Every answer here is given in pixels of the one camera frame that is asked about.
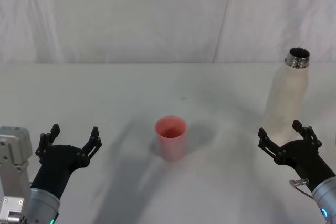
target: pink cup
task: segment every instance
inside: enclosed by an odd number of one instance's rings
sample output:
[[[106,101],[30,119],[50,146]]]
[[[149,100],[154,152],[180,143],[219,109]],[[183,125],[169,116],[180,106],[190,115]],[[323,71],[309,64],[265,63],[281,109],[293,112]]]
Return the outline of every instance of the pink cup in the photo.
[[[183,157],[187,132],[186,122],[173,115],[164,116],[155,124],[161,156],[167,161]]]

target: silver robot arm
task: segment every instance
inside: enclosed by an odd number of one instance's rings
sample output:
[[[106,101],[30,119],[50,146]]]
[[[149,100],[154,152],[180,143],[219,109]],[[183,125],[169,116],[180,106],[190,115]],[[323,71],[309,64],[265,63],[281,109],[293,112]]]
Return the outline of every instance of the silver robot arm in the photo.
[[[0,128],[0,179],[4,192],[0,223],[25,223],[29,206],[28,159],[32,155],[29,132],[24,128]]]

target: metal bottle neck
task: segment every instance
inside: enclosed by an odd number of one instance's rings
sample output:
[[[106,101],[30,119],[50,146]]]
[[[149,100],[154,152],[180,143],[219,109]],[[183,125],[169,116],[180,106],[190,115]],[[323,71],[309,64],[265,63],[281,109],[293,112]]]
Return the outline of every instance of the metal bottle neck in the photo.
[[[285,59],[286,65],[291,68],[303,69],[309,65],[310,53],[304,48],[292,48]]]

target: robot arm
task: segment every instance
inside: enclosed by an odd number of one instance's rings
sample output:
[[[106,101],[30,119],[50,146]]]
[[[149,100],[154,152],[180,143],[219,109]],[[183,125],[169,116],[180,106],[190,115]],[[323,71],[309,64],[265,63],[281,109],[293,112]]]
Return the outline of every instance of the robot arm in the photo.
[[[27,166],[32,154],[29,132],[24,128],[0,128],[0,178],[4,200],[0,224],[53,224],[58,216],[60,198],[75,170],[87,167],[102,146],[98,128],[82,148],[52,145],[60,133],[55,124],[50,133],[41,134],[36,155],[42,164],[30,186]]]
[[[291,180],[290,184],[297,187],[306,185],[312,192],[312,198],[321,209],[327,223],[336,224],[336,175],[319,156],[318,148],[322,146],[312,127],[302,127],[294,120],[292,127],[302,136],[302,140],[291,141],[281,147],[267,136],[263,128],[259,129],[259,147],[270,155],[276,164],[292,167],[300,176],[300,180]]]

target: white backdrop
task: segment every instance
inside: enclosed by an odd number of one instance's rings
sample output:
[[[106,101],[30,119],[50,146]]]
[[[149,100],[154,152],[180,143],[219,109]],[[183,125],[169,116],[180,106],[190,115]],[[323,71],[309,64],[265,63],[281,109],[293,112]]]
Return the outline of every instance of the white backdrop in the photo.
[[[0,0],[0,62],[336,61],[336,0]]]

